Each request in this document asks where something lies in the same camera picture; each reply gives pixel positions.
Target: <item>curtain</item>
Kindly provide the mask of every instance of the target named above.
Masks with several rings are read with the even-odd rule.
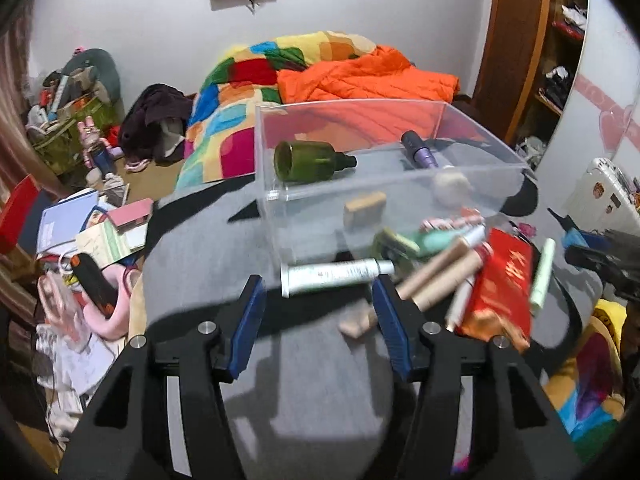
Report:
[[[0,38],[0,192],[3,201],[27,174],[57,198],[68,195],[31,147],[20,119],[20,113],[27,106],[22,96],[22,82],[29,60],[31,7],[29,1]]]

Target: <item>metal bolt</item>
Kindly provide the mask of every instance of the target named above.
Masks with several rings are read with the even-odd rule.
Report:
[[[503,335],[494,337],[494,345],[496,345],[498,348],[508,348],[510,344],[511,343],[509,342],[509,340]]]
[[[135,335],[131,338],[129,344],[133,346],[133,348],[142,348],[144,345],[146,345],[146,337],[144,337],[143,335]]]
[[[203,321],[198,325],[198,332],[207,335],[216,331],[216,324],[213,321]]]
[[[442,327],[435,321],[427,321],[422,326],[422,329],[429,335],[436,335],[440,330],[442,330]]]

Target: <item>wooden door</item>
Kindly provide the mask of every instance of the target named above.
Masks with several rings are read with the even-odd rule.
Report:
[[[472,105],[481,123],[509,143],[538,70],[550,0],[493,0]]]

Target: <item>black coat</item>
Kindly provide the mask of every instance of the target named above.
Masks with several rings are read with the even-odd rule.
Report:
[[[155,158],[161,162],[163,154],[156,151],[162,135],[160,121],[181,119],[186,124],[191,105],[191,99],[171,86],[148,86],[133,103],[118,133],[118,145],[127,159]]]

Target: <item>clear plastic box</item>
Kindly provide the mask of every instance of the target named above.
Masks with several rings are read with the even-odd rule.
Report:
[[[439,168],[417,169],[409,161],[399,142],[407,130],[426,140]],[[323,140],[358,163],[324,182],[283,183],[273,167],[281,140]],[[330,262],[341,251],[367,257],[383,227],[414,232],[425,218],[458,216],[463,207],[492,216],[520,190],[526,167],[501,140],[443,102],[335,100],[256,110],[258,207],[276,266]],[[381,221],[346,229],[345,203],[376,191],[386,194]]]

